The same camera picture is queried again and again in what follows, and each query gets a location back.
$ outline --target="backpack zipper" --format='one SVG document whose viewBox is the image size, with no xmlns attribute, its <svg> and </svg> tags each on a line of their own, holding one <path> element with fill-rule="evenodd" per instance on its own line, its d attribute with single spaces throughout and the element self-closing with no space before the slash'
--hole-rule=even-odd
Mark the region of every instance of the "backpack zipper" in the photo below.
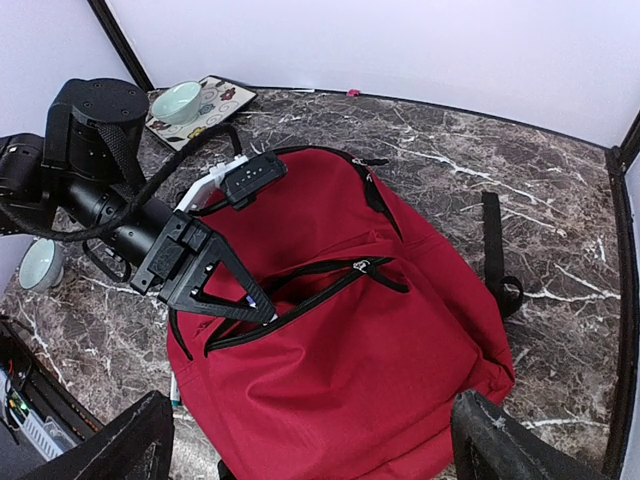
<svg viewBox="0 0 640 480">
<path fill-rule="evenodd" d="M 326 152 L 333 153 L 334 155 L 338 155 L 339 157 L 349 162 L 349 164 L 356 169 L 356 171 L 358 172 L 358 175 L 360 175 L 360 178 L 364 183 L 364 195 L 365 195 L 365 198 L 367 199 L 367 204 L 375 212 L 382 213 L 385 217 L 387 217 L 387 220 L 389 220 L 389 222 L 391 223 L 391 226 L 400 237 L 400 240 L 402 240 L 402 233 L 400 232 L 400 227 L 398 226 L 396 219 L 393 217 L 391 210 L 389 209 L 384 199 L 382 198 L 382 194 L 378 190 L 378 187 L 373 181 L 373 176 L 371 175 L 371 172 L 367 168 L 367 166 L 369 165 L 386 165 L 387 163 L 389 163 L 387 160 L 377 159 L 377 158 L 371 159 L 371 160 L 365 160 L 362 158 L 354 157 L 348 152 L 337 150 L 335 148 L 316 147 L 312 145 L 277 148 L 273 151 L 273 153 L 275 153 L 276 155 L 284 155 L 287 153 L 300 152 L 302 150 L 307 150 L 309 148 L 316 149 L 316 150 L 324 150 Z"/>
<path fill-rule="evenodd" d="M 305 267 L 301 267 L 300 269 L 292 272 L 290 275 L 284 277 L 282 281 L 278 281 L 277 284 L 272 285 L 270 288 L 266 289 L 270 295 L 275 293 L 280 288 L 284 287 L 291 280 L 300 277 L 302 275 L 313 275 L 319 273 L 329 273 L 338 270 L 342 270 L 344 268 L 350 267 L 351 270 L 344 275 L 341 279 L 336 281 L 333 285 L 329 286 L 325 290 L 321 291 L 313 295 L 312 297 L 304 300 L 299 305 L 292 308 L 290 311 L 274 320 L 273 322 L 264 325 L 252 332 L 245 333 L 242 335 L 238 335 L 237 337 L 229 338 L 229 339 L 218 339 L 215 337 L 215 332 L 211 337 L 207 340 L 207 343 L 204 347 L 205 357 L 209 354 L 209 352 L 213 352 L 215 350 L 221 350 L 223 348 L 235 347 L 238 345 L 243 345 L 245 343 L 253 342 L 258 340 L 266 335 L 269 335 L 272 332 L 284 327 L 288 323 L 291 323 L 295 319 L 301 317 L 302 315 L 308 313 L 314 308 L 322 305 L 324 302 L 334 297 L 342 290 L 347 288 L 349 285 L 354 283 L 359 278 L 362 278 L 365 275 L 371 277 L 372 280 L 391 288 L 399 293 L 407 293 L 409 291 L 409 287 L 406 285 L 402 285 L 397 283 L 390 278 L 387 278 L 381 272 L 378 271 L 377 267 L 381 265 L 385 265 L 389 262 L 393 261 L 393 258 L 390 257 L 368 257 L 365 259 L 359 260 L 336 260 L 336 261 L 328 261 L 328 262 L 319 262 L 316 264 L 307 265 Z"/>
</svg>

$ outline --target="white bowl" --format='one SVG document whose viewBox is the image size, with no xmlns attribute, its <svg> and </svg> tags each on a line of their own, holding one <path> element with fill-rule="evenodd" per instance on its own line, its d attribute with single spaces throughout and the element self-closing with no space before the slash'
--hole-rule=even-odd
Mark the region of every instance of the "white bowl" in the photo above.
<svg viewBox="0 0 640 480">
<path fill-rule="evenodd" d="M 198 82 L 185 82 L 171 87 L 151 106 L 151 114 L 169 125 L 184 125 L 198 116 L 202 87 Z"/>
<path fill-rule="evenodd" d="M 20 265 L 20 286 L 38 293 L 58 286 L 64 275 L 63 260 L 62 251 L 56 242 L 44 238 L 36 241 Z"/>
</svg>

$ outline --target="backpack strap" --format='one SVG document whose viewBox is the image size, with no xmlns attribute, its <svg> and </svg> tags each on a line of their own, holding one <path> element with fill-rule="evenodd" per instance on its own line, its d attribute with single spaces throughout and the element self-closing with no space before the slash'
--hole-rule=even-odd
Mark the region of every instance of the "backpack strap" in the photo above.
<svg viewBox="0 0 640 480">
<path fill-rule="evenodd" d="M 498 302 L 502 318 L 517 312 L 524 301 L 522 282 L 504 274 L 504 251 L 502 250 L 502 220 L 500 200 L 496 193 L 482 192 L 484 220 L 484 282 Z M 517 290 L 515 295 L 510 286 Z"/>
</svg>

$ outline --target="red backpack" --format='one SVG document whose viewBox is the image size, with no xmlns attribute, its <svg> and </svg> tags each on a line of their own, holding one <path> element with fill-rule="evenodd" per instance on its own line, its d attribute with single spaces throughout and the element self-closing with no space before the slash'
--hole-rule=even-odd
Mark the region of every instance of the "red backpack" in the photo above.
<svg viewBox="0 0 640 480">
<path fill-rule="evenodd" d="M 499 403 L 513 387 L 498 302 L 367 162 L 329 148 L 276 153 L 282 180 L 205 223 L 278 318 L 256 327 L 171 312 L 184 404 L 239 479 L 430 478 L 453 458 L 456 395 Z M 205 291 L 247 295 L 224 270 Z"/>
</svg>

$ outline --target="marble surface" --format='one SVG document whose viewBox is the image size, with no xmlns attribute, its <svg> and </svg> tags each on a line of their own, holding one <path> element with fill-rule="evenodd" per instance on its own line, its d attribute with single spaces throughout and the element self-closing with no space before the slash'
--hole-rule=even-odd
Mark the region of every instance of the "marble surface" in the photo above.
<svg viewBox="0 0 640 480">
<path fill-rule="evenodd" d="M 506 409 L 545 441 L 600 466 L 616 382 L 620 299 L 602 151 L 466 113 L 338 94 L 261 90 L 235 122 L 247 152 L 315 144 L 389 159 L 378 175 L 479 274 L 480 192 L 499 193 L 508 273 L 527 292 L 527 303 L 506 324 L 518 377 Z M 170 153 L 145 134 L 145 173 Z M 159 196 L 173 204 L 230 153 L 224 141 L 210 142 Z M 166 308 L 111 283 L 79 245 L 67 244 L 65 252 L 61 287 L 37 295 L 14 281 L 0 308 L 30 327 L 40 358 L 108 422 L 148 390 L 168 392 Z M 173 478 L 216 478 L 216 459 L 190 415 L 176 413 Z M 454 478 L 453 470 L 442 478 Z"/>
</svg>

